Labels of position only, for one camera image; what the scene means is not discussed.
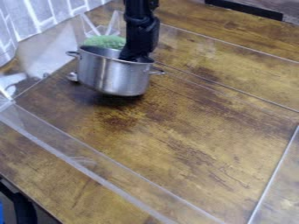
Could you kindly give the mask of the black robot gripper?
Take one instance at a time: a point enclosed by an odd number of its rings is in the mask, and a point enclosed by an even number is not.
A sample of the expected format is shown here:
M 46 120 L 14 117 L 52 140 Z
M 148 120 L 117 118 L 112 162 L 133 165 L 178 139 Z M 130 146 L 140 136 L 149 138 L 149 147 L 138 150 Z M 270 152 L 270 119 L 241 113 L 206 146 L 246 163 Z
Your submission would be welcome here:
M 118 58 L 137 61 L 146 58 L 158 42 L 160 19 L 154 16 L 158 0 L 124 0 L 125 45 Z

